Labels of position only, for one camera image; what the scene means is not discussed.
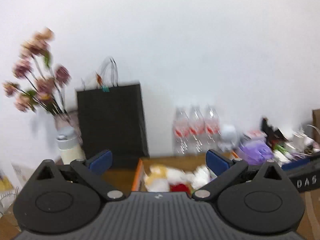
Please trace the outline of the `white plastic wrap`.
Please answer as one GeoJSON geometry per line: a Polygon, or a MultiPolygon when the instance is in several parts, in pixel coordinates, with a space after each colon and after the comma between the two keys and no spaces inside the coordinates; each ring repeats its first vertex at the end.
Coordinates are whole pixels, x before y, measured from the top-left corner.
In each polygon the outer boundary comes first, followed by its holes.
{"type": "Polygon", "coordinates": [[[191,187],[195,190],[200,189],[211,181],[210,170],[206,165],[198,166],[191,178],[191,187]]]}

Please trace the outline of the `red fabric rose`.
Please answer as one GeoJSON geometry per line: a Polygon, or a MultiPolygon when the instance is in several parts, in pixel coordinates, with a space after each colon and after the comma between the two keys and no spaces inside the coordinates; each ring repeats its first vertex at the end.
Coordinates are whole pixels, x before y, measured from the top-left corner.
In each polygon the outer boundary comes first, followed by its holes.
{"type": "Polygon", "coordinates": [[[189,194],[190,188],[188,185],[186,185],[184,183],[170,184],[170,191],[171,192],[186,192],[187,194],[189,194]]]}

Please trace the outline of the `white and tan plush toy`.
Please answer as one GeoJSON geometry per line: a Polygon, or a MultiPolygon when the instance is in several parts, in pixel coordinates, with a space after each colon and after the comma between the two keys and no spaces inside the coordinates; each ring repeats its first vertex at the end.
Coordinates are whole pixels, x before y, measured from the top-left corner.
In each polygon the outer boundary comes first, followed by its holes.
{"type": "Polygon", "coordinates": [[[192,172],[164,165],[151,165],[150,173],[144,176],[144,186],[148,192],[171,192],[170,184],[184,183],[190,188],[192,177],[192,172]]]}

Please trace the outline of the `red cardboard box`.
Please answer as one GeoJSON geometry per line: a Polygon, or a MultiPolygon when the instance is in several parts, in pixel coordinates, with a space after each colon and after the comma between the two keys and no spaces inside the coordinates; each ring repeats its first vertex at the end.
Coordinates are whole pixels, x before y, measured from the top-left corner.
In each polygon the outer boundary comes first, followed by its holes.
{"type": "Polygon", "coordinates": [[[217,160],[210,160],[205,154],[140,159],[131,190],[191,195],[224,171],[217,160]]]}

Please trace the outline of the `white round robot figure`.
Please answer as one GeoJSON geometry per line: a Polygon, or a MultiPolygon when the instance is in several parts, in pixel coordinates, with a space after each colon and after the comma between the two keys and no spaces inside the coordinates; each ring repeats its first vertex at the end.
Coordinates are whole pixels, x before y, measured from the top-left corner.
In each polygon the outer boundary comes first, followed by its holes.
{"type": "Polygon", "coordinates": [[[239,146],[239,133],[235,126],[224,124],[220,127],[220,139],[217,143],[222,152],[228,152],[239,146]]]}

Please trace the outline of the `right water bottle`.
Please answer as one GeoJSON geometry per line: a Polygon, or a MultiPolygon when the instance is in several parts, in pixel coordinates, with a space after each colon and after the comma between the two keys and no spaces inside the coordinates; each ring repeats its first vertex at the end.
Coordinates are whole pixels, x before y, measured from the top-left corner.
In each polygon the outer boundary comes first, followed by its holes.
{"type": "Polygon", "coordinates": [[[206,107],[204,125],[207,150],[215,150],[217,149],[217,143],[220,139],[220,118],[213,105],[206,107]]]}

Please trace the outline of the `water bottle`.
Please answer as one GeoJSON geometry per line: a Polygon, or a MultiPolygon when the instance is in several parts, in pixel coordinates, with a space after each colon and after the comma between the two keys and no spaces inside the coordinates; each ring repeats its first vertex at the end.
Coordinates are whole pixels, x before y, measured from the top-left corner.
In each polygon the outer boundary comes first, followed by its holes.
{"type": "Polygon", "coordinates": [[[176,108],[172,123],[173,148],[175,155],[186,155],[189,145],[189,119],[183,107],[176,108]]]}
{"type": "Polygon", "coordinates": [[[213,105],[206,107],[204,125],[207,150],[215,150],[217,149],[217,143],[220,139],[220,118],[213,105]]]}
{"type": "Polygon", "coordinates": [[[199,106],[192,105],[189,114],[190,150],[200,154],[204,150],[205,123],[199,106]]]}

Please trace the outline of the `purple tissue pack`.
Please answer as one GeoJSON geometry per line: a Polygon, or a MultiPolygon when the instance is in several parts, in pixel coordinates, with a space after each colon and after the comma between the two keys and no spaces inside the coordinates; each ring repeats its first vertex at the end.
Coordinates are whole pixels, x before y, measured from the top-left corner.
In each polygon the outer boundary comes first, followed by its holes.
{"type": "Polygon", "coordinates": [[[260,140],[240,144],[236,154],[249,165],[262,165],[268,159],[273,158],[272,150],[264,141],[260,140]]]}

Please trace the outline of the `middle water bottle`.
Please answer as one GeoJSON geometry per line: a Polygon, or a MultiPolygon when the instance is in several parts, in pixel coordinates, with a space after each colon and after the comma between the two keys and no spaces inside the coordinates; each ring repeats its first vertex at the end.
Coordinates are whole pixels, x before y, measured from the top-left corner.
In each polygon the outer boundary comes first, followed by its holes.
{"type": "Polygon", "coordinates": [[[199,106],[192,105],[189,114],[190,150],[200,154],[204,150],[205,123],[199,106]]]}

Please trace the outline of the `cream thermos bottle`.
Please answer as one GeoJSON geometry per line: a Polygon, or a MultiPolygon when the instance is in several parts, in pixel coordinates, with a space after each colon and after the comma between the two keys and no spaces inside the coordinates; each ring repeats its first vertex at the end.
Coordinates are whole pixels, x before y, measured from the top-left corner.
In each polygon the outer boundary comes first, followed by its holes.
{"type": "Polygon", "coordinates": [[[60,157],[65,165],[74,160],[85,160],[85,154],[80,145],[80,139],[72,126],[66,126],[58,130],[56,137],[60,151],[60,157]]]}

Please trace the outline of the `left water bottle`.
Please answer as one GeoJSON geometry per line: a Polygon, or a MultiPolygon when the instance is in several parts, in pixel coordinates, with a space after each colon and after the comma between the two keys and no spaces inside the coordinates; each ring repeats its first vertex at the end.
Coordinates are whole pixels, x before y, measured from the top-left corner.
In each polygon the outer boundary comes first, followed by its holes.
{"type": "Polygon", "coordinates": [[[175,155],[186,155],[189,145],[189,119],[183,107],[176,108],[172,123],[173,148],[175,155]]]}

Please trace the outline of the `pink tin box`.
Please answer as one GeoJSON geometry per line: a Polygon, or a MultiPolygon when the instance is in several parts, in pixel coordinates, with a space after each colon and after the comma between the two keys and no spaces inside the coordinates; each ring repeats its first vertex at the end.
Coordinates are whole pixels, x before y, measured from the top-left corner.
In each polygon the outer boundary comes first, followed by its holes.
{"type": "Polygon", "coordinates": [[[244,140],[247,141],[265,141],[266,137],[266,133],[260,130],[250,130],[244,133],[244,140]]]}

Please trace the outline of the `black paper bag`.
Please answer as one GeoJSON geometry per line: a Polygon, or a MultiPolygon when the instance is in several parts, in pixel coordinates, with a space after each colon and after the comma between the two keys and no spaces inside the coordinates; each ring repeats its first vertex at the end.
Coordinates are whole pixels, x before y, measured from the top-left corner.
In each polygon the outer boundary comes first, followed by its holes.
{"type": "Polygon", "coordinates": [[[76,94],[87,159],[109,150],[113,168],[135,168],[149,156],[140,83],[120,85],[114,58],[103,61],[96,88],[76,94]]]}

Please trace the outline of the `dried pink flower bouquet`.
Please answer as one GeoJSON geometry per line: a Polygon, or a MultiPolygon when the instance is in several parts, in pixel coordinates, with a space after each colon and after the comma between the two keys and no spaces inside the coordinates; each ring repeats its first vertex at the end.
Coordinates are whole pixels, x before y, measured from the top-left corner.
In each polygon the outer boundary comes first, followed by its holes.
{"type": "Polygon", "coordinates": [[[21,44],[12,74],[14,78],[27,82],[29,87],[5,81],[3,90],[7,97],[15,98],[14,105],[20,112],[35,112],[42,108],[53,116],[68,120],[64,90],[71,81],[71,75],[65,66],[53,66],[49,44],[53,39],[53,31],[45,27],[21,44]]]}

